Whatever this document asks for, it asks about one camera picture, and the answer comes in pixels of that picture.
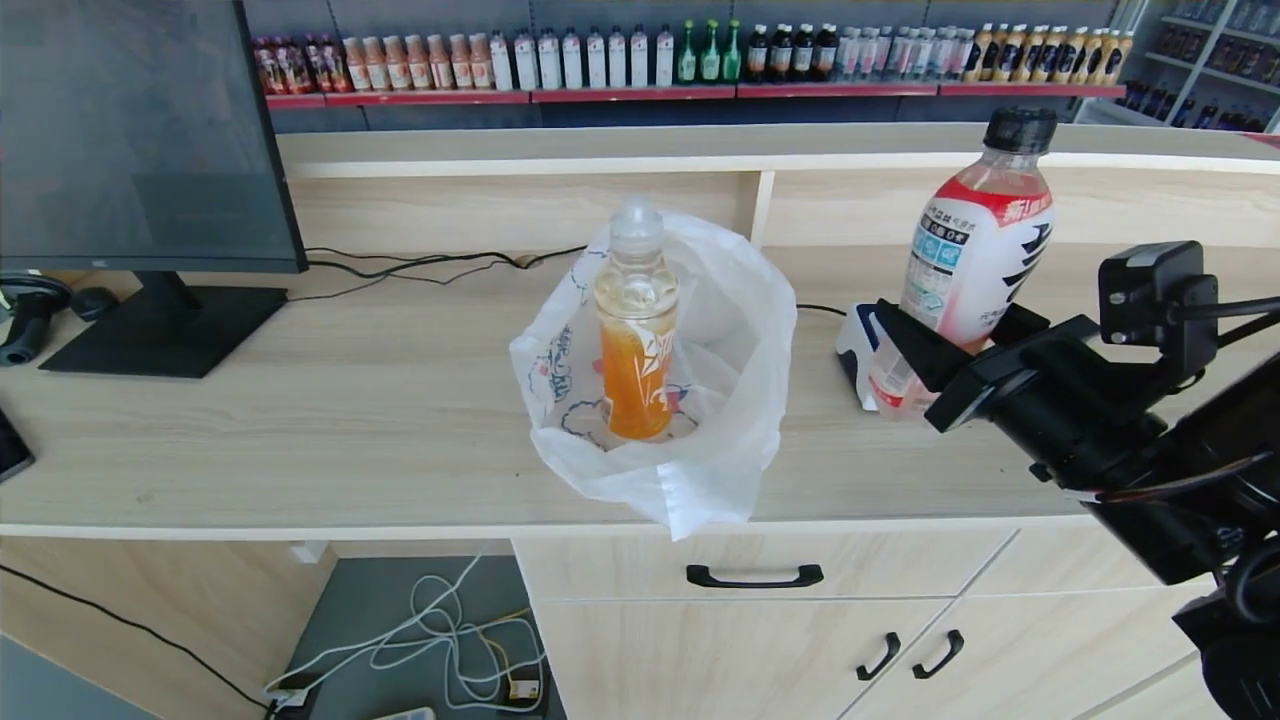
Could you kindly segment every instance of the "white plastic bag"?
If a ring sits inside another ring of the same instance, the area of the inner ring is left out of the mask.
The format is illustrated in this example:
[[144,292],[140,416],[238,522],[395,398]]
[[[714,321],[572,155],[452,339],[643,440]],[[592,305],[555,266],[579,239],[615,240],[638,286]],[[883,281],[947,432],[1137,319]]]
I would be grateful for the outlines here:
[[608,227],[512,341],[511,361],[543,461],[584,496],[626,502],[681,539],[751,516],[778,451],[796,306],[787,279],[742,236],[675,213],[663,223],[663,254],[680,277],[666,442],[613,439],[600,414],[591,281],[608,256]]

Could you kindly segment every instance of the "monitor screen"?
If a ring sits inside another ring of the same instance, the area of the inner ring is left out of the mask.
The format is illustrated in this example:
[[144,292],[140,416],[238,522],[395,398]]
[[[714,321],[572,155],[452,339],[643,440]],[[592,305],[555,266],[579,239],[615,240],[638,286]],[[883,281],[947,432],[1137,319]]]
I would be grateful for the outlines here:
[[236,0],[0,0],[0,268],[301,272]]

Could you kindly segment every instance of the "white bottle cap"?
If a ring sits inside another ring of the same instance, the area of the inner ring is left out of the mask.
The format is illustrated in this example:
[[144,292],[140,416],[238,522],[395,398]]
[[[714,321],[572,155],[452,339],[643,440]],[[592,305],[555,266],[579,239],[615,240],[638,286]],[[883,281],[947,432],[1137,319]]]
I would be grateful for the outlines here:
[[627,197],[609,219],[609,249],[628,255],[662,250],[662,215],[644,197]]

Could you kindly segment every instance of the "green bottle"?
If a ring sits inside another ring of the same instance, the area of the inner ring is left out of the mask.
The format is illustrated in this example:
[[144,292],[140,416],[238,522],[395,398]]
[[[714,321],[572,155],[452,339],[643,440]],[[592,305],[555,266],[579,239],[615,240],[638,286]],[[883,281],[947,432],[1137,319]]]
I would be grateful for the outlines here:
[[691,85],[698,79],[698,54],[694,53],[694,20],[685,20],[685,49],[680,53],[680,61],[676,64],[676,82]]
[[703,82],[716,82],[719,79],[719,23],[714,19],[707,20],[707,44],[703,46],[703,56],[698,60],[701,68]]
[[728,22],[728,46],[724,47],[724,69],[721,72],[724,82],[737,82],[742,70],[742,55],[737,51],[737,26],[736,19]]

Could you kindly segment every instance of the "drawer handle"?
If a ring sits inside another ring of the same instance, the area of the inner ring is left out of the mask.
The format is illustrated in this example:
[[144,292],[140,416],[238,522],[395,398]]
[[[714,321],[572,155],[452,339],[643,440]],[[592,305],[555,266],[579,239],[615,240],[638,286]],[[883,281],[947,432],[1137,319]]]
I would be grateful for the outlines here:
[[887,648],[884,651],[884,659],[881,660],[876,665],[876,667],[872,667],[870,670],[868,670],[865,665],[859,665],[858,666],[858,679],[859,680],[861,680],[861,682],[865,683],[865,682],[869,682],[876,675],[879,675],[879,671],[883,670],[886,665],[888,665],[888,661],[893,660],[895,657],[897,657],[897,651],[902,650],[902,641],[897,639],[897,633],[888,633],[888,634],[884,635],[884,646]]
[[919,662],[911,667],[911,674],[915,675],[916,680],[928,680],[929,678],[937,675],[940,670],[947,666],[947,662],[951,662],[951,660],[960,655],[960,651],[964,650],[964,635],[960,634],[960,630],[948,632],[947,642],[951,643],[951,647],[947,650],[947,656],[938,661],[933,670],[925,670],[924,665],[920,665]]
[[685,568],[685,579],[700,588],[730,588],[746,591],[808,588],[822,582],[822,568],[818,565],[801,565],[796,568],[796,579],[782,580],[781,583],[737,583],[733,580],[717,580],[712,577],[712,569],[705,565],[689,565]]

